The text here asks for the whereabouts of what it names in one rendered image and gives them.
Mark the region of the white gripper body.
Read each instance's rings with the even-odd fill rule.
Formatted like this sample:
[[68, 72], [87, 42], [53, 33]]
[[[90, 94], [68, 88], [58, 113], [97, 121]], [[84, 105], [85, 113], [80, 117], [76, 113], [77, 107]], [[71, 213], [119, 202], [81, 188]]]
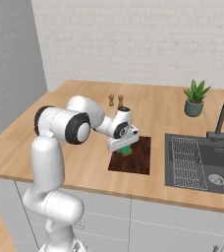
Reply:
[[120, 139], [113, 139], [110, 138], [107, 142], [107, 148], [110, 152], [117, 151], [119, 149], [122, 149], [126, 146], [129, 146], [139, 140], [140, 135], [138, 133], [132, 134], [120, 138]]

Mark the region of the green sponge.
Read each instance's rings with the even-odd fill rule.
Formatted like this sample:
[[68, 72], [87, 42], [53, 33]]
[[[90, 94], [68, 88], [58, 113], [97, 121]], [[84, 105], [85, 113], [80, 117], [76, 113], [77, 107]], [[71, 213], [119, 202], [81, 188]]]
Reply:
[[132, 149], [130, 146], [126, 146], [126, 147], [123, 147], [119, 150], [119, 153], [125, 157], [125, 156], [128, 156], [132, 153]]

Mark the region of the dark wooden cutting board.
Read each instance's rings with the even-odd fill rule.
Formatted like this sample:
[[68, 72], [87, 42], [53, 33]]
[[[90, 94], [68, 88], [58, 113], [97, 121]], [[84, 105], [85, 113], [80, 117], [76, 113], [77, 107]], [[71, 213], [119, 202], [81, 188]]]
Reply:
[[151, 138], [140, 136], [139, 140], [131, 145], [132, 152], [123, 156], [114, 152], [111, 156], [108, 169], [111, 171], [136, 174], [150, 174], [150, 147]]

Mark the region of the white cupboard door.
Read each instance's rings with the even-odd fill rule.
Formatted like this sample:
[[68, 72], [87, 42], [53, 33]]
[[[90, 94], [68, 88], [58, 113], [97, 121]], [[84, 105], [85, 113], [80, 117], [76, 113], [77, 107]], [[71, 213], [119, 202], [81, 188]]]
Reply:
[[130, 252], [224, 252], [224, 214], [133, 200]]
[[84, 202], [84, 215], [73, 227], [86, 252], [128, 252], [131, 201], [122, 197], [63, 189]]

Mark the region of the green plant in grey pot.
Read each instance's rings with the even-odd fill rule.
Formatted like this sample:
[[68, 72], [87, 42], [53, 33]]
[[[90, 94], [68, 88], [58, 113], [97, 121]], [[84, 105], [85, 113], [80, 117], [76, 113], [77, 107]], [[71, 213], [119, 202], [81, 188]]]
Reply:
[[190, 117], [198, 117], [202, 112], [205, 94], [210, 90], [204, 84], [205, 81], [197, 84], [195, 80], [192, 80], [191, 87], [184, 90], [187, 97], [184, 111]]

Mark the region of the dark grey sink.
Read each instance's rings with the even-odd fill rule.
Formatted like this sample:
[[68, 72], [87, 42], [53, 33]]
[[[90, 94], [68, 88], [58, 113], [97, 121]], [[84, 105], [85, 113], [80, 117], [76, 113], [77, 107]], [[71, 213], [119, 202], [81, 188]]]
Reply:
[[207, 184], [206, 192], [224, 194], [224, 141], [212, 142], [205, 137], [165, 134], [165, 185], [174, 185], [172, 168], [172, 147], [173, 137], [196, 139], [199, 145], [201, 160]]

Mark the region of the dark grey tap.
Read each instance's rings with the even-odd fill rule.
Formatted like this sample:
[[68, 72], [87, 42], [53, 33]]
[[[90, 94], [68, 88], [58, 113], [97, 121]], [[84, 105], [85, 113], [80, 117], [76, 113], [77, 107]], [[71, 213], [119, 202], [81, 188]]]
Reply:
[[224, 123], [224, 103], [222, 105], [216, 129], [214, 132], [206, 132], [206, 138], [212, 142], [224, 141], [224, 133], [221, 132]]

